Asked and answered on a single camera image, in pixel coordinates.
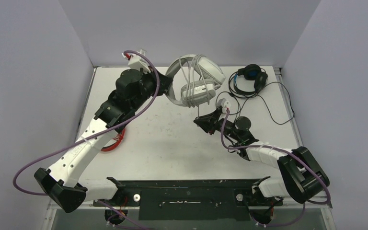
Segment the red black headphones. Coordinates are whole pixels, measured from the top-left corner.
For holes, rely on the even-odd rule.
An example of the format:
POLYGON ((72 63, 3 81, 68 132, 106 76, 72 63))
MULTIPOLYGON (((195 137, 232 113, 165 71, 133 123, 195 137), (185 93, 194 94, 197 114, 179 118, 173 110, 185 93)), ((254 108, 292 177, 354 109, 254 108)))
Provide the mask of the red black headphones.
POLYGON ((126 134, 126 129, 124 128, 120 133, 118 133, 113 140, 115 141, 113 144, 105 146, 101 149, 101 152, 110 152, 115 150, 123 141, 126 134))

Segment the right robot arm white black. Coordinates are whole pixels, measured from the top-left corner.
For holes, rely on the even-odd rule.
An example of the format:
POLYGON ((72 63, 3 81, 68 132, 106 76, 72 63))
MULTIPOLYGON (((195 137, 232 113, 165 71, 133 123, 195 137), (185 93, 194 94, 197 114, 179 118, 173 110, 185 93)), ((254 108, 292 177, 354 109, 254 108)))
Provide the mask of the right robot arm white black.
POLYGON ((241 158, 280 171, 279 177, 267 176, 252 185, 256 204, 264 205, 272 197, 290 197, 300 204, 330 204, 329 178, 307 147, 287 149, 263 143, 252 135, 249 118, 240 116, 231 122, 229 112, 219 107, 195 118, 194 123, 210 135, 218 131, 223 147, 241 158))

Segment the white grey headphones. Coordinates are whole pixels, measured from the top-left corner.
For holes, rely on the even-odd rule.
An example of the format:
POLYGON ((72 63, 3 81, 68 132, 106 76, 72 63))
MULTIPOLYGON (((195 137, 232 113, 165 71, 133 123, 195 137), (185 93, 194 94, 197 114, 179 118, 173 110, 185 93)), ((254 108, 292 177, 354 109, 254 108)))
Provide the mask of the white grey headphones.
POLYGON ((222 69, 215 62, 200 54, 179 57, 168 67, 166 76, 174 78, 179 71, 186 80, 180 90, 180 98, 176 99, 173 86, 166 96, 170 102, 182 107, 208 104, 226 79, 222 69))

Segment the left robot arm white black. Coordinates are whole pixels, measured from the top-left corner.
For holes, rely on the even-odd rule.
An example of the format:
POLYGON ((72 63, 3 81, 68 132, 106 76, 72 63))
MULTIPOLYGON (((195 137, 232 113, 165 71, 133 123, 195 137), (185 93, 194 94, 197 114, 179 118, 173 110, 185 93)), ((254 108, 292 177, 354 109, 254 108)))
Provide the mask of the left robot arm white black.
POLYGON ((150 73, 124 70, 115 82, 115 90, 100 105, 72 147, 47 169, 39 168, 35 172, 34 177, 43 191, 66 213, 87 201, 106 200, 112 206, 120 205, 124 192, 116 179, 80 180, 80 177, 101 149, 145 111, 142 105, 149 98, 166 94, 172 83, 173 77, 157 70, 150 73))

